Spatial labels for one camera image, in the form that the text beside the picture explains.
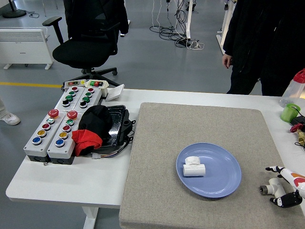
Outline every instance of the gray floor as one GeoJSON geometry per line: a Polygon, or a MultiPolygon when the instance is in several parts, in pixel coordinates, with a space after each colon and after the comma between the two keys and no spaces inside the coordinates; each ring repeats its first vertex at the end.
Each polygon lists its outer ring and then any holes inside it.
{"type": "MultiPolygon", "coordinates": [[[[52,16],[64,18],[63,3],[57,0],[45,2],[47,17],[44,16],[41,0],[15,0],[19,9],[35,11],[39,18],[29,14],[16,19],[0,17],[0,27],[41,27],[41,23],[52,16]]],[[[166,1],[161,0],[162,8],[158,18],[161,26],[168,27],[166,1]]],[[[128,17],[131,20],[130,32],[119,38],[119,52],[109,58],[99,69],[116,66],[118,75],[106,75],[110,79],[125,84],[125,88],[174,90],[207,93],[226,93],[230,88],[231,69],[221,64],[222,53],[216,40],[224,20],[223,0],[197,1],[192,16],[191,37],[205,44],[203,50],[187,50],[175,47],[173,41],[164,41],[157,33],[149,30],[152,26],[153,0],[126,0],[128,17]]],[[[154,3],[154,25],[160,1],[154,3]]],[[[169,19],[175,24],[175,3],[169,7],[169,19]]],[[[65,20],[60,27],[67,39],[65,20]]],[[[53,28],[48,28],[49,49],[59,45],[53,28]]],[[[61,84],[70,78],[81,75],[73,69],[54,62],[49,70],[42,64],[12,65],[8,70],[0,64],[0,82],[61,84]]],[[[261,95],[258,83],[251,94],[261,95]]],[[[25,157],[23,147],[37,128],[45,114],[59,100],[62,92],[58,88],[24,87],[0,85],[0,94],[6,107],[21,118],[17,126],[0,122],[0,228],[1,229],[80,229],[85,214],[80,207],[57,206],[12,202],[5,190],[25,157]]],[[[96,229],[119,229],[118,209],[100,209],[96,229]]]]}

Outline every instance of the white sneaker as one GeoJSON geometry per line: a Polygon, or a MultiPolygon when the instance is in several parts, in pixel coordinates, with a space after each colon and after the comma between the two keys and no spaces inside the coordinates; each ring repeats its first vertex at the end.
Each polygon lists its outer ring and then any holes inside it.
{"type": "Polygon", "coordinates": [[[20,119],[12,113],[4,115],[0,118],[0,120],[6,122],[9,125],[17,125],[20,122],[20,119]]]}

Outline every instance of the plastic bottle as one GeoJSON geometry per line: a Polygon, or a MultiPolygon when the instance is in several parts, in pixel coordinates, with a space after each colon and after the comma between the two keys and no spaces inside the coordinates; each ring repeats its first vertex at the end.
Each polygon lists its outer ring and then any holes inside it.
{"type": "Polygon", "coordinates": [[[287,104],[295,104],[300,98],[305,86],[305,68],[299,71],[290,82],[282,98],[280,99],[280,106],[286,107],[287,104]]]}

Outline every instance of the person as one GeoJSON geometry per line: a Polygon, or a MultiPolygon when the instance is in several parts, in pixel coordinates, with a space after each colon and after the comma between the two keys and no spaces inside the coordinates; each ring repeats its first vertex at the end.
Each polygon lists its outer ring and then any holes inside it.
{"type": "Polygon", "coordinates": [[[227,94],[282,96],[305,67],[305,1],[238,0],[224,40],[222,63],[232,67],[227,94]]]}
{"type": "Polygon", "coordinates": [[[20,119],[16,115],[7,111],[1,97],[0,97],[0,120],[6,122],[9,125],[17,125],[18,123],[20,123],[20,119]]]}

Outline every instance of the black office chair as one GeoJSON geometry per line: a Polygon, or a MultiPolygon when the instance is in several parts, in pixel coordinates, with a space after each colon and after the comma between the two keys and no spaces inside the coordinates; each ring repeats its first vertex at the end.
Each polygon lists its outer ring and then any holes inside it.
{"type": "MultiPolygon", "coordinates": [[[[122,20],[122,15],[118,15],[121,12],[117,5],[119,1],[121,0],[71,0],[71,12],[66,18],[71,39],[66,42],[63,42],[58,24],[62,17],[53,17],[43,23],[44,26],[54,27],[60,42],[60,46],[53,51],[54,59],[72,68],[82,69],[83,75],[71,80],[106,80],[113,86],[119,86],[103,76],[110,72],[117,75],[116,67],[94,71],[94,67],[102,66],[109,56],[118,52],[117,41],[122,20]]],[[[128,23],[126,9],[123,10],[126,15],[124,23],[128,23]]]]}

